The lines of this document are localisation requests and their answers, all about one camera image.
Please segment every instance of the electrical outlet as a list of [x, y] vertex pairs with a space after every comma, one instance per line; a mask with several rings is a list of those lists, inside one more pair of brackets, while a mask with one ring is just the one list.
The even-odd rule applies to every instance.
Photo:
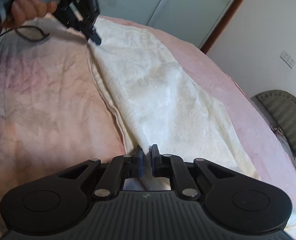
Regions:
[[280, 58], [282, 58], [285, 62], [287, 62], [290, 58], [290, 55], [286, 51], [283, 51], [280, 55]]
[[294, 67], [294, 60], [292, 57], [290, 57], [288, 60], [287, 60], [287, 64], [289, 65], [289, 67], [293, 68]]

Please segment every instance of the pink blanket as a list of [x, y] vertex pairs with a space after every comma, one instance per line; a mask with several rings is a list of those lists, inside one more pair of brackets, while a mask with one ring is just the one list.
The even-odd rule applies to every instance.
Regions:
[[[149, 29], [205, 91], [219, 99], [262, 180], [296, 208], [296, 171], [259, 113], [234, 82], [192, 44]], [[0, 200], [11, 188], [90, 159], [123, 154], [114, 118], [89, 74], [86, 43], [44, 19], [51, 33], [34, 46], [9, 34], [0, 46]], [[0, 236], [6, 228], [0, 217]]]

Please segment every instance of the headboard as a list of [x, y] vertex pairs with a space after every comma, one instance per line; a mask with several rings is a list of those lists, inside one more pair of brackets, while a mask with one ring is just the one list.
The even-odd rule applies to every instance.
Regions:
[[256, 97], [278, 122], [296, 155], [296, 98], [281, 90], [266, 91]]

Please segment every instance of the white cloth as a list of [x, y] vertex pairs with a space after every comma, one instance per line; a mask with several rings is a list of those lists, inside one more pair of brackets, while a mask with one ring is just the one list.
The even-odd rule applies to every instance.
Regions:
[[148, 154], [157, 144], [161, 154], [187, 162], [202, 157], [259, 178], [224, 105], [201, 89], [154, 35], [102, 18], [96, 27], [103, 42], [89, 42], [91, 72], [116, 116], [127, 153], [138, 143]]
[[284, 231], [293, 239], [296, 239], [296, 209], [292, 210], [291, 216]]

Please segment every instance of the person's hand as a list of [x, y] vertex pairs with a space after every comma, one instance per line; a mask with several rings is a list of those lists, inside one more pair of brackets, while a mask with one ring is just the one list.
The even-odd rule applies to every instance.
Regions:
[[41, 0], [15, 0], [11, 7], [13, 20], [3, 24], [3, 27], [15, 28], [22, 25], [26, 20], [36, 17], [44, 17], [48, 12], [56, 11], [57, 3], [44, 3]]

